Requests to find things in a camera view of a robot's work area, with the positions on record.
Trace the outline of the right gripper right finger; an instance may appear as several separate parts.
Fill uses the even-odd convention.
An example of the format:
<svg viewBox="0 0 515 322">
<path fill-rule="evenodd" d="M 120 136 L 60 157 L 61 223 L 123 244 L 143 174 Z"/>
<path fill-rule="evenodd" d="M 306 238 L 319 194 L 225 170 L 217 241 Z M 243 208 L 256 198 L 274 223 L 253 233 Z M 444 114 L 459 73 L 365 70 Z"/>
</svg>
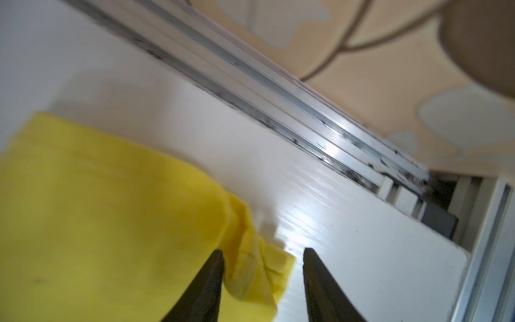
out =
<svg viewBox="0 0 515 322">
<path fill-rule="evenodd" d="M 365 322 L 313 248 L 303 253 L 303 280 L 308 320 Z"/>
</svg>

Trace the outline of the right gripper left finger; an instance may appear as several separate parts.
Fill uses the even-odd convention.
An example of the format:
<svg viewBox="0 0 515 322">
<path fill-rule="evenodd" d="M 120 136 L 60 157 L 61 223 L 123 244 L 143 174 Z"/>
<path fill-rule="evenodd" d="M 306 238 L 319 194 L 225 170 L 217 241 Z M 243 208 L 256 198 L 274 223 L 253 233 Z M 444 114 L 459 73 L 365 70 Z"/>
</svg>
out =
<svg viewBox="0 0 515 322">
<path fill-rule="evenodd" d="M 162 321 L 218 321 L 224 270 L 223 252 L 214 250 Z"/>
</svg>

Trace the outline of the yellow trousers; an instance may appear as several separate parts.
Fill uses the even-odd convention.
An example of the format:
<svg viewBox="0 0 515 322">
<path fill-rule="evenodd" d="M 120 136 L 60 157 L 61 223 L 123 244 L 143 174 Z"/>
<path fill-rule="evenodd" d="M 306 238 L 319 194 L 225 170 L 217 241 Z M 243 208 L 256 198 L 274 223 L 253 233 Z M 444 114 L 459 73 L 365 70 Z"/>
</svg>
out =
<svg viewBox="0 0 515 322">
<path fill-rule="evenodd" d="M 295 258 L 179 159 L 37 113 L 1 155 L 1 320 L 159 321 L 211 253 L 221 321 L 272 321 Z"/>
</svg>

